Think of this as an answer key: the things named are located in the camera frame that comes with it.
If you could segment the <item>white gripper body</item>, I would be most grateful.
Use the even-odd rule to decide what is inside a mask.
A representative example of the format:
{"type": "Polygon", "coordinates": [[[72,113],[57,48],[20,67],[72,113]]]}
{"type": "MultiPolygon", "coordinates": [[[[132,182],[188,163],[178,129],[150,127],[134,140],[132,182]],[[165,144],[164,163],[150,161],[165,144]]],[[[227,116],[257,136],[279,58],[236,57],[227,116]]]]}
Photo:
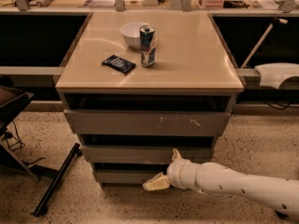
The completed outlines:
{"type": "Polygon", "coordinates": [[[199,164],[177,158],[167,168],[166,175],[170,184],[178,189],[199,190],[196,183],[196,171],[199,164]]]}

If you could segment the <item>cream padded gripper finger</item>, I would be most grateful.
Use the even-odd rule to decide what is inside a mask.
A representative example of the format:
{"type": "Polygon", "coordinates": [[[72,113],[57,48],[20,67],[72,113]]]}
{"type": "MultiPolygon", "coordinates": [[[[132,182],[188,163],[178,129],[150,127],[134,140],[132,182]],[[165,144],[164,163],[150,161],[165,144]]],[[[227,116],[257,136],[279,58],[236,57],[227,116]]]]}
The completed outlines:
{"type": "Polygon", "coordinates": [[[171,183],[166,175],[159,173],[154,176],[152,179],[149,179],[145,182],[142,187],[146,191],[155,191],[161,189],[168,189],[171,186],[171,183]]]}
{"type": "Polygon", "coordinates": [[[182,159],[182,157],[181,157],[179,151],[176,148],[174,148],[173,155],[172,155],[172,161],[179,161],[181,159],[182,159]]]}

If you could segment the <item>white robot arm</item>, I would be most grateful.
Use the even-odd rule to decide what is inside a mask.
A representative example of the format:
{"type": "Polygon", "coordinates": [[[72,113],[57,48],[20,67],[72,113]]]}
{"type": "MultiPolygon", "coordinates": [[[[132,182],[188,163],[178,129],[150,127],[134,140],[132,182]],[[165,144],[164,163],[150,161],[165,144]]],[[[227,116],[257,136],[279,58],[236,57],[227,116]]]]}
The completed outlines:
{"type": "Polygon", "coordinates": [[[183,159],[174,148],[166,174],[159,173],[143,184],[147,191],[191,189],[220,199],[237,195],[299,218],[299,181],[237,172],[215,162],[202,164],[183,159]]]}

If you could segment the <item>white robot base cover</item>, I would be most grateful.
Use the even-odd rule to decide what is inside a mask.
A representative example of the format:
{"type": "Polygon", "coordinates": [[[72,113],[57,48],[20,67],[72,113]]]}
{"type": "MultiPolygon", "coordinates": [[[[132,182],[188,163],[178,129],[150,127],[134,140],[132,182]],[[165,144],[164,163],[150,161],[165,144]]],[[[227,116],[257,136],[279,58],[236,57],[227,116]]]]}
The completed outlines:
{"type": "Polygon", "coordinates": [[[256,65],[254,70],[260,75],[260,86],[278,89],[289,78],[299,77],[297,63],[266,63],[256,65]]]}

